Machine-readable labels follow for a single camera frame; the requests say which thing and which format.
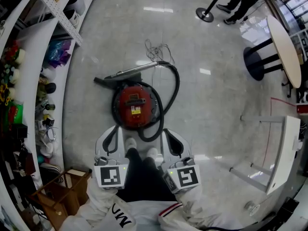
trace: white jacket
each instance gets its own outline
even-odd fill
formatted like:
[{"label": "white jacket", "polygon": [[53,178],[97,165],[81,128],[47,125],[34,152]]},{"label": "white jacket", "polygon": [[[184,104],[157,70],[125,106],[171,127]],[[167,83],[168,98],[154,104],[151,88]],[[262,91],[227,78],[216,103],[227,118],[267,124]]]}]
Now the white jacket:
[{"label": "white jacket", "polygon": [[202,186],[176,194],[177,202],[136,201],[126,203],[117,190],[98,187],[88,180],[89,200],[75,216],[69,216],[60,231],[197,231],[198,227],[241,229],[229,215],[218,212],[202,194]]}]

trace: polished concrete floor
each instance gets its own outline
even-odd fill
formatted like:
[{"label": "polished concrete floor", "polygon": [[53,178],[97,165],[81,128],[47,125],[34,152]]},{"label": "polished concrete floor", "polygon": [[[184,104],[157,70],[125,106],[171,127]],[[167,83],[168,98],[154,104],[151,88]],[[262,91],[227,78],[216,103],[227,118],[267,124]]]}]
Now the polished concrete floor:
[{"label": "polished concrete floor", "polygon": [[[241,122],[240,115],[292,115],[296,109],[287,99],[283,71],[275,71],[258,82],[251,78],[243,50],[270,37],[262,5],[243,24],[227,26],[229,15],[216,7],[215,20],[198,19],[195,10],[212,0],[94,0],[80,34],[81,47],[74,50],[64,98],[63,153],[65,167],[92,167],[100,135],[115,123],[110,113],[112,91],[93,82],[149,62],[144,41],[170,47],[180,75],[180,90],[165,117],[165,126],[184,137],[200,165],[204,194],[221,210],[232,212],[243,225],[264,216],[275,205],[282,189],[266,196],[232,175],[228,167],[242,170],[252,178],[264,175],[249,168],[254,162],[273,168],[279,146],[280,125]],[[262,1],[259,1],[252,12]],[[272,45],[259,51],[261,57],[275,53]],[[142,73],[164,104],[174,89],[168,69],[157,67]],[[157,127],[150,129],[148,135]],[[138,142],[141,154],[159,141]],[[248,201],[261,204],[253,217],[244,210]]]}]

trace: black stanchion base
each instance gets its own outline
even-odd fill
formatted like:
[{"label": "black stanchion base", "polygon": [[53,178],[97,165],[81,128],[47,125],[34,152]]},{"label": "black stanchion base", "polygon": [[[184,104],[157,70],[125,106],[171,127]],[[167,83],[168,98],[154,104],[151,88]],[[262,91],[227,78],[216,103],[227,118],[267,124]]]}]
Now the black stanchion base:
[{"label": "black stanchion base", "polygon": [[212,22],[214,20],[213,14],[209,12],[207,15],[205,15],[205,11],[206,9],[204,8],[198,8],[196,9],[196,14],[201,20],[206,22]]},{"label": "black stanchion base", "polygon": [[251,47],[247,47],[244,50],[244,61],[246,68],[250,75],[255,79],[255,80],[262,80],[264,77],[264,65],[256,66],[256,67],[248,67],[250,64],[254,64],[258,61],[261,61],[262,58],[260,55],[255,51],[252,54],[247,54],[247,52],[251,49]]}]

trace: perforated metal panel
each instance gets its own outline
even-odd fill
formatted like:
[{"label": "perforated metal panel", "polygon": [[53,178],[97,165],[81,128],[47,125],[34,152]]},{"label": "perforated metal panel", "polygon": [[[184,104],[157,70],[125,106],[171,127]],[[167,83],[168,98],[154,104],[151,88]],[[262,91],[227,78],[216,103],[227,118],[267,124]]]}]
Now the perforated metal panel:
[{"label": "perforated metal panel", "polygon": [[61,26],[65,31],[76,40],[76,43],[80,46],[82,43],[82,37],[64,15],[63,11],[60,10],[55,0],[41,0],[51,11],[52,15],[59,20]]}]

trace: white table leg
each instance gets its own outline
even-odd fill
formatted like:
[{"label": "white table leg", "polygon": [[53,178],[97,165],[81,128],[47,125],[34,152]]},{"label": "white table leg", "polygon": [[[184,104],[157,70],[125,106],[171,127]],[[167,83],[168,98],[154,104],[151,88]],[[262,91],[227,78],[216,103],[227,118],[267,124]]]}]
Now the white table leg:
[{"label": "white table leg", "polygon": [[242,121],[260,121],[260,122],[277,122],[282,123],[284,121],[284,116],[249,116],[241,115]]},{"label": "white table leg", "polygon": [[257,182],[256,180],[251,179],[250,177],[244,175],[242,172],[231,168],[230,172],[234,175],[236,175],[238,178],[241,178],[242,180],[246,181],[247,183],[249,183],[250,185],[253,185],[254,187],[260,189],[261,191],[266,193],[266,186],[261,184],[260,182]]},{"label": "white table leg", "polygon": [[265,169],[265,168],[263,168],[263,167],[260,167],[260,166],[258,166],[258,165],[251,164],[250,167],[252,167],[252,168],[254,168],[254,169],[256,169],[256,170],[259,170],[259,171],[263,172],[263,173],[266,174],[266,175],[269,175],[269,176],[271,175],[271,171],[270,171],[270,170]]}]

